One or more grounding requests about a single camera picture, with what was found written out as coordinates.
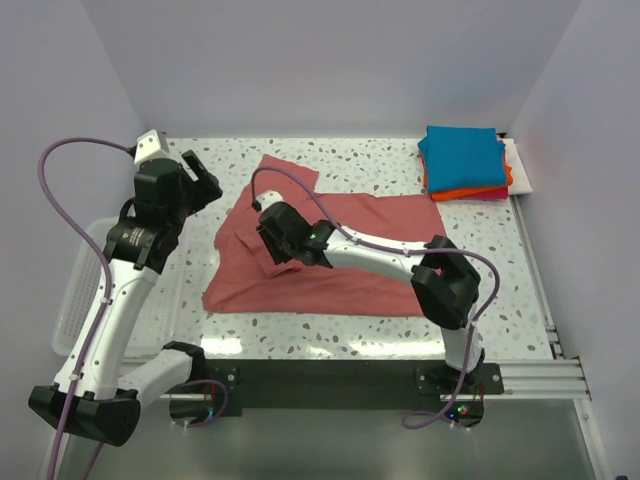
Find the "blue t shirt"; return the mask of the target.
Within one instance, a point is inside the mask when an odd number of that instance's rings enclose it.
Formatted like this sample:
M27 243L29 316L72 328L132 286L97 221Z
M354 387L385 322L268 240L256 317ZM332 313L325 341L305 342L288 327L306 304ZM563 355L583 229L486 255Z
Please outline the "blue t shirt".
M505 187L505 145L491 127L428 125L418 142L429 193Z

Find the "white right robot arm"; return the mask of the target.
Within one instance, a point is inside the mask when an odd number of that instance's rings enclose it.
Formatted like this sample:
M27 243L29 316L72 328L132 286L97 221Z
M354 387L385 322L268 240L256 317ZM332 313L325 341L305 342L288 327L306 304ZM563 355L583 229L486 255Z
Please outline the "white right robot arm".
M275 263L356 269L412 287L423 315L440 327L445 379L459 393L481 380L484 349L470 316L476 312L480 275L448 238L400 242L334 225L308 223L280 197L253 202L260 213L257 232Z

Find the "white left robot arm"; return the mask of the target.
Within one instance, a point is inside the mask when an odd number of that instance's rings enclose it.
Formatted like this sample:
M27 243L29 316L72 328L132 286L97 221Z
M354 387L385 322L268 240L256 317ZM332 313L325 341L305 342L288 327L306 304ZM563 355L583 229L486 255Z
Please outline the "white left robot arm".
M126 443L141 412L179 386L200 390L205 355L195 345L171 341L133 372L120 366L144 303L186 219L222 195L217 178L188 150L180 161L144 161L134 175L133 198L100 248L103 270L84 326L63 368L49 386L36 386L29 407L63 432L112 446Z

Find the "salmon pink t shirt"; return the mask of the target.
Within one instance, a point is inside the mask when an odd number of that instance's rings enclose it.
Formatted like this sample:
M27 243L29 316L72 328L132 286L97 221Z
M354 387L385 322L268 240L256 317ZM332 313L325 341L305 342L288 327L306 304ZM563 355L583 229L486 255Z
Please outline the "salmon pink t shirt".
M309 223L326 209L349 232L367 234L381 245L396 241L401 252L422 249L445 227L436 203L426 194L376 197L366 193L310 196L316 170L266 155L261 172L242 190L214 238L220 263L202 296L213 313L311 313L410 317L422 313L411 285L419 257L393 257L348 241L332 239L327 266L298 260L276 264L260 238L256 196L275 192Z

